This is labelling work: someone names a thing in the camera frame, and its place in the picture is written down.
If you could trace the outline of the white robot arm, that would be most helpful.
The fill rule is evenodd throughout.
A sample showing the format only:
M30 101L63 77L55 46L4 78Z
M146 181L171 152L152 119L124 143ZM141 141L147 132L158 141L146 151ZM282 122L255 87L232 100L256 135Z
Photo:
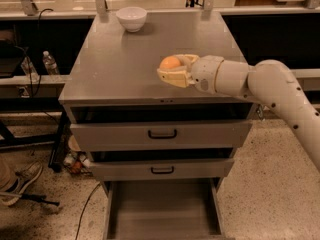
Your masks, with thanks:
M264 60L250 66L220 56L179 54L163 59L157 74L176 87L193 85L201 92L266 106L286 122L320 170L320 114L283 63Z

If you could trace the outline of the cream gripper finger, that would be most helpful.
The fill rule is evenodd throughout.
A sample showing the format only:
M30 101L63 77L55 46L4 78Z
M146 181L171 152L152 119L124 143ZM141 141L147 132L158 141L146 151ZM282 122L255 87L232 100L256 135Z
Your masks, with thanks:
M171 69L158 68L157 74L163 82L180 88L187 88L194 83L186 66Z
M187 68L190 68L199 59L199 56L194 54L177 54L176 58L177 67L186 66Z

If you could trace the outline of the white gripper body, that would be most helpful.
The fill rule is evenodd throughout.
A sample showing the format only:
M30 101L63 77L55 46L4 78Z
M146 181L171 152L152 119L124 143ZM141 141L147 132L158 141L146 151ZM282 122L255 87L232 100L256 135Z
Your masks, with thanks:
M224 58L220 56L204 56L199 58L191 68L195 88L199 91L215 94L215 78Z

